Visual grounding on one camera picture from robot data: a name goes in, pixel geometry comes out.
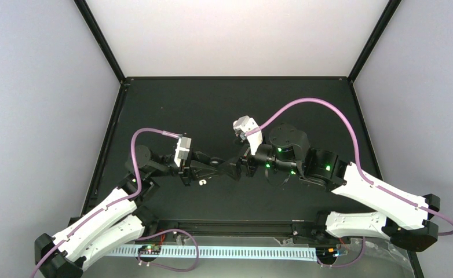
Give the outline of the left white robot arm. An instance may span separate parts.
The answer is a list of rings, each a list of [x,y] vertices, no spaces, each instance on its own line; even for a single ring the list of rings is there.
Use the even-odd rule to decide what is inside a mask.
[[[145,206],[159,189],[154,177],[180,177],[184,185],[225,174],[225,160],[179,148],[160,156],[148,147],[134,148],[127,162],[130,173],[96,207],[53,236],[35,241],[36,270],[44,277],[81,277],[90,266],[121,245],[160,236],[157,216]]]

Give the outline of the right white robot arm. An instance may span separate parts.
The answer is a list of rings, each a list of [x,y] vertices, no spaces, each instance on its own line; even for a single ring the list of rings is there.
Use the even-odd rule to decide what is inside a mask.
[[[287,172],[302,182],[370,208],[368,213],[319,213],[310,230],[317,242],[324,243],[332,237],[374,237],[421,252],[438,239],[439,228],[432,222],[432,211],[440,206],[437,196],[405,193],[359,172],[356,163],[312,148],[306,133],[292,125],[274,127],[267,138],[252,136],[246,150],[220,164],[219,169],[238,180],[242,173],[252,176],[260,166]]]

